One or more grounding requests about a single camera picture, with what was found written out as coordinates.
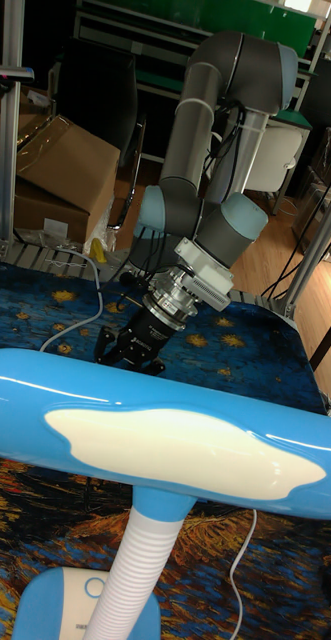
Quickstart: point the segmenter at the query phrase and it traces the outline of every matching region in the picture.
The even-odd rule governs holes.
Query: desk lamp
[[[0,350],[0,456],[133,485],[109,574],[30,582],[13,640],[159,640],[154,586],[197,498],[331,519],[331,419],[21,349]]]

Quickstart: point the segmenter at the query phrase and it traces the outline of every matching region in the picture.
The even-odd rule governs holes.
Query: wooden floor
[[[157,184],[160,165],[143,161],[139,173],[139,180],[133,205],[130,209],[124,227],[118,233],[117,248],[130,246],[132,230],[136,222],[144,189],[147,184]],[[116,185],[118,203],[126,197],[127,184],[119,179]],[[252,244],[232,267],[234,273],[234,287],[252,294],[261,294],[277,279],[290,256],[295,239],[291,231],[294,220],[294,207],[284,201],[282,208],[288,213],[280,211],[276,217],[269,216],[269,223],[261,237]],[[297,264],[303,255],[299,251],[291,266]],[[276,293],[285,290],[291,277],[284,280]],[[315,269],[302,297],[299,300],[295,320],[310,358],[320,340],[331,325],[331,263],[321,262]],[[331,349],[316,371],[316,380],[322,391],[331,397]]]

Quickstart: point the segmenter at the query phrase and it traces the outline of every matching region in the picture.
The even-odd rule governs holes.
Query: blue joint cap
[[[298,71],[298,57],[294,49],[278,44],[282,74],[282,109],[287,109],[293,96]]]
[[[237,233],[252,242],[268,223],[265,211],[242,193],[233,193],[223,202],[221,213]]]
[[[163,193],[159,186],[146,187],[141,203],[138,224],[147,227],[151,231],[164,231],[165,203]]]
[[[159,522],[184,520],[196,498],[160,489],[134,486],[133,505],[139,513]]]
[[[149,229],[149,227],[145,227],[140,222],[137,222],[134,229],[134,236],[135,238],[139,238],[140,235],[142,240],[151,240],[153,237],[155,239],[162,238],[164,234],[160,231],[153,231],[152,229]]]

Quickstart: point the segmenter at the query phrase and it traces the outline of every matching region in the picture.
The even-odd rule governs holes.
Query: yellow object
[[[234,334],[221,336],[220,340],[225,342],[225,344],[229,345],[229,347],[245,347],[245,342],[235,336]]]
[[[95,260],[103,264],[107,262],[99,238],[94,238],[91,241],[90,258],[95,258]]]
[[[51,295],[56,302],[68,302],[77,298],[76,293],[73,293],[73,291],[53,291]]]

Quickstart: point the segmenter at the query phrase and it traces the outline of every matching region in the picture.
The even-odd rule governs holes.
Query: power cord
[[[281,211],[282,213],[286,213],[287,216],[292,216],[294,218],[297,215],[297,206],[296,206],[295,202],[290,200],[290,198],[283,198],[281,202],[288,202],[289,204],[291,204],[295,209],[295,213],[291,213],[290,211],[286,211],[286,209],[279,209],[279,211]]]
[[[25,244],[25,240],[22,239],[20,233],[18,231],[16,231],[16,229],[13,229],[13,234],[14,234],[15,238],[17,240],[19,240],[19,242],[21,242],[21,244]]]
[[[323,251],[323,253],[322,253],[321,257],[319,258],[319,262],[318,262],[318,264],[319,264],[319,263],[320,263],[320,262],[325,258],[326,254],[328,253],[328,251],[330,251],[330,249],[331,249],[331,240],[330,240],[330,242],[329,242],[328,246],[326,247],[325,251]],[[281,280],[284,280],[285,278],[287,278],[288,276],[290,276],[292,273],[294,273],[294,271],[296,271],[296,270],[300,267],[301,262],[299,262],[299,264],[297,264],[297,265],[296,265],[296,267],[294,267],[293,269],[291,269],[291,271],[289,271],[289,273],[286,273],[284,276],[282,276],[282,278],[280,278],[280,279],[279,279],[279,282],[281,282]],[[287,292],[288,292],[288,290],[289,290],[289,289],[285,289],[285,291],[282,291],[281,293],[278,293],[278,294],[277,294],[277,296],[274,296],[274,297],[273,297],[273,300],[278,300],[278,299],[279,299],[279,298],[281,298],[283,295],[285,295],[285,293],[287,293]]]
[[[121,263],[120,267],[115,271],[115,273],[113,273],[113,275],[111,276],[111,278],[109,278],[109,280],[107,280],[106,282],[104,282],[104,284],[101,285],[100,287],[100,291],[103,291],[104,289],[106,289],[109,284],[111,282],[113,282],[115,280],[115,278],[117,278],[117,276],[119,275],[119,273],[121,273],[121,271],[123,270],[123,268],[125,267],[125,265],[127,265],[127,263],[129,262],[132,253],[135,251],[136,247],[138,246],[141,238],[143,237],[145,232],[145,227],[143,227],[143,229],[141,230],[139,236],[136,239],[136,242],[134,244],[134,246],[131,248],[131,251],[129,253],[129,255],[127,256],[127,258],[125,258],[125,260]]]
[[[152,235],[151,235],[151,243],[150,243],[149,253],[146,256],[145,260],[143,261],[143,263],[142,263],[142,265],[140,267],[140,271],[143,271],[144,273],[141,276],[139,274],[137,276],[133,276],[133,282],[132,282],[131,286],[120,295],[120,297],[119,297],[119,299],[118,299],[118,301],[116,303],[116,309],[118,311],[121,311],[120,305],[121,305],[122,301],[125,298],[130,300],[129,295],[133,291],[135,291],[139,287],[148,288],[148,286],[149,286],[149,282],[150,282],[152,276],[154,275],[155,269],[156,269],[156,267],[155,267],[155,269],[150,270],[150,261],[151,261],[151,258],[154,257],[156,255],[156,253],[158,252],[158,250],[159,250],[159,247],[160,247],[160,234],[157,235],[155,249],[153,249],[154,238],[155,238],[155,231],[153,231]],[[159,254],[158,259],[157,259],[157,265],[159,264],[159,261],[161,261],[161,259],[162,259],[164,246],[165,246],[165,241],[166,241],[166,234],[164,234],[164,236],[163,236],[163,241],[162,241],[160,254]]]
[[[154,271],[154,273],[159,273],[159,271],[161,269],[173,269],[175,267],[180,269],[180,271],[185,271],[185,273],[187,273],[188,276],[191,276],[192,278],[194,278],[195,273],[192,270],[192,268],[191,267],[187,267],[186,264],[182,264],[181,262],[176,262],[174,264],[162,264],[161,267],[159,269],[157,269],[157,271]]]
[[[229,151],[230,151],[233,143],[235,142],[235,140],[237,140],[241,136],[241,127],[245,122],[246,112],[245,112],[245,107],[238,100],[234,100],[234,101],[232,101],[230,103],[225,103],[224,106],[221,107],[216,112],[215,124],[216,124],[216,120],[218,120],[218,118],[219,118],[219,115],[221,115],[225,111],[231,111],[231,109],[234,109],[234,108],[238,109],[236,122],[235,122],[232,130],[230,131],[230,133],[227,135],[227,137],[224,140],[222,140],[220,142],[220,144],[217,145],[217,147],[214,150],[210,150],[209,151],[208,155],[206,156],[206,158],[204,160],[203,173],[206,173],[210,169],[212,163],[215,160],[222,160],[229,153]]]
[[[87,260],[87,262],[89,264],[91,264],[91,266],[92,266],[92,268],[94,270],[96,291],[97,291],[98,298],[99,298],[99,311],[94,316],[92,316],[91,318],[87,318],[86,320],[81,320],[80,322],[76,322],[75,324],[71,325],[71,327],[68,327],[67,329],[63,329],[62,331],[59,331],[59,333],[56,333],[54,336],[52,336],[51,338],[46,340],[46,342],[44,342],[44,344],[40,347],[40,351],[45,351],[45,349],[47,349],[48,346],[52,342],[54,342],[54,340],[57,340],[58,338],[61,338],[62,336],[64,336],[67,333],[69,333],[69,331],[73,331],[74,329],[79,329],[79,327],[83,327],[85,324],[89,324],[90,322],[94,322],[94,320],[97,320],[101,316],[101,314],[102,314],[102,312],[104,310],[104,302],[103,302],[103,297],[102,297],[102,293],[101,293],[101,289],[100,289],[99,274],[98,274],[98,270],[96,268],[95,263],[91,260],[91,258],[88,258],[87,256],[82,255],[78,251],[73,251],[72,249],[62,249],[62,251],[64,253],[71,253],[74,256],[79,256],[81,259]]]
[[[255,509],[253,509],[253,521],[252,521],[252,525],[250,527],[250,531],[247,534],[247,536],[246,536],[246,538],[244,540],[244,543],[243,543],[243,545],[242,545],[238,555],[236,556],[236,558],[235,558],[235,560],[234,560],[234,562],[233,562],[233,564],[231,566],[231,569],[230,569],[229,576],[230,576],[231,586],[232,586],[232,588],[234,590],[234,593],[236,595],[237,601],[239,603],[239,618],[238,618],[238,621],[237,621],[237,625],[235,627],[235,631],[232,634],[230,640],[235,640],[237,634],[239,633],[241,625],[242,625],[242,621],[243,621],[243,615],[244,615],[244,607],[243,607],[243,603],[242,603],[242,600],[241,600],[240,593],[238,592],[237,586],[235,584],[234,573],[235,573],[236,568],[237,568],[240,560],[242,559],[246,549],[249,546],[249,542],[250,542],[250,540],[251,540],[251,538],[253,536],[253,533],[255,531],[256,523],[257,523],[257,511],[255,511]]]
[[[288,261],[287,261],[287,263],[285,264],[285,266],[284,266],[284,268],[283,268],[282,272],[280,273],[280,276],[278,277],[278,279],[277,279],[275,282],[273,282],[273,284],[271,284],[269,287],[267,287],[266,289],[264,289],[264,291],[260,294],[261,296],[264,296],[268,291],[270,291],[270,293],[269,293],[269,295],[268,295],[268,300],[270,300],[270,298],[272,297],[272,295],[273,295],[273,293],[274,293],[275,289],[278,287],[278,285],[279,285],[279,283],[281,282],[281,280],[283,280],[284,278],[286,278],[287,276],[289,276],[289,275],[290,275],[290,273],[293,273],[293,271],[294,271],[295,269],[298,269],[298,268],[299,268],[299,266],[300,266],[300,264],[301,264],[302,260],[301,260],[301,262],[299,262],[299,264],[295,267],[295,269],[294,269],[293,271],[291,271],[291,272],[289,272],[289,273],[285,274],[286,269],[288,268],[288,266],[289,266],[289,264],[290,264],[291,260],[293,259],[294,255],[296,254],[296,252],[297,252],[297,250],[298,250],[298,248],[299,248],[299,246],[300,246],[300,244],[301,244],[301,242],[302,242],[302,240],[303,240],[303,238],[304,238],[304,236],[305,236],[305,234],[306,234],[306,232],[307,232],[308,228],[310,227],[310,225],[311,225],[312,221],[314,220],[314,218],[315,218],[315,216],[316,216],[317,212],[319,211],[319,209],[320,209],[321,205],[323,204],[323,202],[324,202],[324,200],[325,200],[326,196],[328,195],[328,193],[329,193],[330,189],[331,189],[331,184],[330,184],[330,185],[327,187],[327,189],[324,191],[324,193],[323,193],[323,195],[321,196],[321,198],[320,198],[319,202],[318,202],[318,203],[317,203],[317,205],[314,207],[314,210],[313,210],[313,212],[312,212],[312,214],[311,214],[311,216],[310,216],[309,220],[307,221],[307,223],[306,223],[306,225],[305,225],[304,229],[302,230],[302,232],[301,232],[301,234],[300,234],[300,237],[299,237],[299,239],[298,239],[298,241],[297,241],[297,243],[296,243],[296,245],[295,245],[295,248],[293,249],[293,251],[292,251],[292,253],[291,253],[290,258],[288,259]]]
[[[236,171],[236,167],[237,167],[237,162],[238,162],[238,157],[239,157],[239,149],[240,149],[240,141],[241,141],[241,133],[242,133],[242,126],[245,122],[245,110],[243,112],[243,118],[241,120],[241,125],[239,128],[239,131],[237,133],[236,136],[236,146],[235,146],[235,154],[234,154],[234,162],[233,162],[233,166],[232,166],[232,171],[231,171],[231,176],[230,176],[230,180],[229,180],[229,184],[228,187],[226,189],[226,193],[222,199],[222,202],[225,202],[226,198],[228,197],[229,193],[230,193],[230,189],[232,187],[232,184],[234,182],[234,177],[235,177],[235,171]]]

